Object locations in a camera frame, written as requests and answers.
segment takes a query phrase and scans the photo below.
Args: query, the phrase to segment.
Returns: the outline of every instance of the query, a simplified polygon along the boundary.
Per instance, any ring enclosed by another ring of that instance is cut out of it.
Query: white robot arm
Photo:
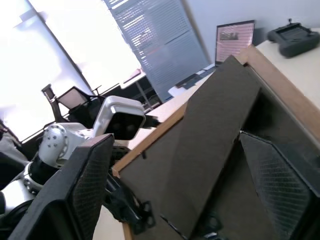
[[[109,96],[100,108],[93,129],[76,122],[49,125],[44,130],[34,160],[25,167],[20,178],[0,192],[0,219],[32,201],[46,181],[68,161],[77,146],[105,133],[113,133],[117,140],[130,140],[145,121],[144,108],[139,101]]]

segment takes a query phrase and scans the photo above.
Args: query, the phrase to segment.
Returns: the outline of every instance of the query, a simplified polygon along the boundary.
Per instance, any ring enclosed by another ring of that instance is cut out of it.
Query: wooden frame
[[[319,109],[254,46],[244,49],[236,59],[242,65],[250,67],[257,73],[261,78],[262,84],[274,93],[284,109],[286,109],[290,115],[294,116],[293,119],[296,120],[297,125],[300,126],[312,142],[320,148]],[[120,171],[122,169],[179,122],[184,117],[187,104],[188,103],[185,103],[181,106],[155,131],[117,162],[112,169],[113,175],[120,177]],[[128,225],[124,224],[123,230],[125,240],[132,240],[133,237]]]

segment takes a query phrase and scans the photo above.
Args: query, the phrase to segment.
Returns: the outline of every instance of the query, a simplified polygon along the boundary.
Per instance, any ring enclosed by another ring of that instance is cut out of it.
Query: monitor screen
[[[253,42],[255,21],[243,21],[216,27],[215,65],[223,63],[230,55],[237,56],[241,49]]]

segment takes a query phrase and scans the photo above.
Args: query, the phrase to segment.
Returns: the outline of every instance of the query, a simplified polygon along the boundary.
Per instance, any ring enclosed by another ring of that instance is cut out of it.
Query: window
[[[91,90],[24,0],[0,8],[0,118],[22,141],[54,120],[46,85],[57,95],[72,86]]]
[[[30,0],[81,69],[104,92],[141,68],[102,0]]]
[[[141,69],[101,0],[3,0],[0,8],[0,119],[20,141],[54,121],[46,85],[57,96],[73,86],[92,94],[102,85],[101,93]]]

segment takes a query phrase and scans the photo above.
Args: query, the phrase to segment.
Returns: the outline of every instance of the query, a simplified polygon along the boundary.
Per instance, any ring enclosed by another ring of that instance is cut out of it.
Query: white desk
[[[320,28],[312,29],[320,33]],[[279,45],[265,41],[257,49],[284,74],[304,96],[320,109],[320,44],[317,48],[285,58],[279,53]]]

